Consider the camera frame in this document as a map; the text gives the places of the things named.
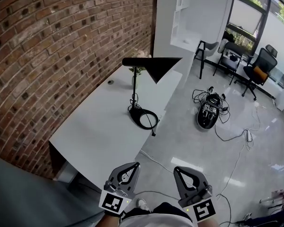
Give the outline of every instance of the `gray tiled floor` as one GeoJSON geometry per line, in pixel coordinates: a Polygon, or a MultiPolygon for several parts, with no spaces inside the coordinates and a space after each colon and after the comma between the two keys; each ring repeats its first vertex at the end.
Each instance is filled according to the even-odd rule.
{"type": "MultiPolygon", "coordinates": [[[[256,106],[260,106],[258,115],[261,125],[258,131],[253,131],[254,147],[250,151],[246,148],[242,150],[223,194],[230,201],[232,221],[240,220],[246,212],[253,212],[253,216],[267,214],[267,208],[260,206],[258,201],[269,197],[271,191],[284,188],[284,112],[275,109],[272,100],[257,90],[256,103],[249,91],[242,97],[244,87],[233,83],[229,86],[231,79],[223,72],[218,71],[213,77],[213,67],[210,65],[205,66],[202,80],[198,78],[199,70],[197,61],[185,88],[177,90],[171,98],[157,136],[149,137],[142,150],[171,171],[176,166],[171,163],[172,159],[180,159],[202,168],[214,193],[218,194],[234,169],[244,138],[222,142],[215,135],[214,129],[208,132],[199,131],[195,125],[198,105],[192,102],[192,92],[194,89],[206,90],[214,86],[215,92],[226,94],[231,117],[226,124],[216,124],[218,133],[224,139],[241,134],[243,128],[258,128],[259,124],[252,113],[257,117],[256,106]]],[[[141,153],[136,160],[141,163],[142,168],[135,192],[154,190],[179,198],[171,173],[141,153]]],[[[176,200],[156,193],[143,193],[139,197],[143,197],[150,208],[163,201],[179,207],[176,200]]],[[[227,220],[229,208],[225,199],[220,198],[218,221],[221,223],[227,220]]]]}

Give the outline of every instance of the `brick wall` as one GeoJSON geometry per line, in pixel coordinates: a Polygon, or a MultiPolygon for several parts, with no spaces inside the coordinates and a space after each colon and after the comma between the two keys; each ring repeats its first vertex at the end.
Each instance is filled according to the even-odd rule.
{"type": "Polygon", "coordinates": [[[53,178],[48,140],[133,48],[153,0],[0,0],[0,158],[53,178]]]}

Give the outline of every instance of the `orange pillow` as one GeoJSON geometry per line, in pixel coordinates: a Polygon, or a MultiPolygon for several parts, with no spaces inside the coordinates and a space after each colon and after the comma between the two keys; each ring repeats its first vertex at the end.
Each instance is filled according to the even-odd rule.
{"type": "Polygon", "coordinates": [[[254,68],[254,72],[259,76],[259,78],[261,78],[263,81],[266,80],[266,78],[268,77],[268,74],[263,72],[260,67],[256,66],[254,68]]]}

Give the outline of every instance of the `black desk lamp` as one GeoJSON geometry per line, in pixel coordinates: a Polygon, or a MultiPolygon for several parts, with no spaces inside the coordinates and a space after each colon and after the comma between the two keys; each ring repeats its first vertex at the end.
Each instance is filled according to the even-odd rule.
{"type": "Polygon", "coordinates": [[[128,111],[133,119],[133,121],[145,130],[152,130],[155,128],[159,122],[157,115],[149,110],[143,109],[138,105],[138,98],[136,97],[136,78],[137,78],[137,67],[144,67],[154,82],[157,84],[163,76],[171,70],[171,68],[176,65],[181,58],[124,58],[122,60],[122,64],[127,67],[133,67],[133,95],[130,100],[131,105],[128,107],[128,111]],[[156,119],[156,123],[154,125],[151,124],[151,121],[148,118],[148,114],[152,115],[156,119]],[[151,126],[146,127],[141,123],[141,117],[146,115],[151,126]]]}

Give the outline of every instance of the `white shirt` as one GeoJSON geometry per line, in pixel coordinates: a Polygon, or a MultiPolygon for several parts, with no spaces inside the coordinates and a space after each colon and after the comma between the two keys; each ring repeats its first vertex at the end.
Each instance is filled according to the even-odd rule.
{"type": "Polygon", "coordinates": [[[194,227],[194,225],[189,219],[179,215],[154,213],[128,217],[119,227],[194,227]]]}

